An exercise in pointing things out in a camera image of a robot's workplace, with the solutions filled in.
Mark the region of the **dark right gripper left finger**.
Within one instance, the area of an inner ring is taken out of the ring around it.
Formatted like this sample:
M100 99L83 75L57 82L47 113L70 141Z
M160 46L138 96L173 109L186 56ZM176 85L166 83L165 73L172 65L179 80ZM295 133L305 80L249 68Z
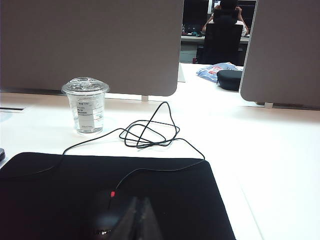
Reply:
M114 240L135 240L137 238L139 207L140 201L134 197L113 229Z

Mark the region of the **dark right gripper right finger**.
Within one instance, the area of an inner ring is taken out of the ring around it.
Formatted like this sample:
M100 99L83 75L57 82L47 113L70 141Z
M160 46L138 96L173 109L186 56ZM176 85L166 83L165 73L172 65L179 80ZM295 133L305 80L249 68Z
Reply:
M163 235L148 198L143 200L140 216L140 239L141 240L163 240Z

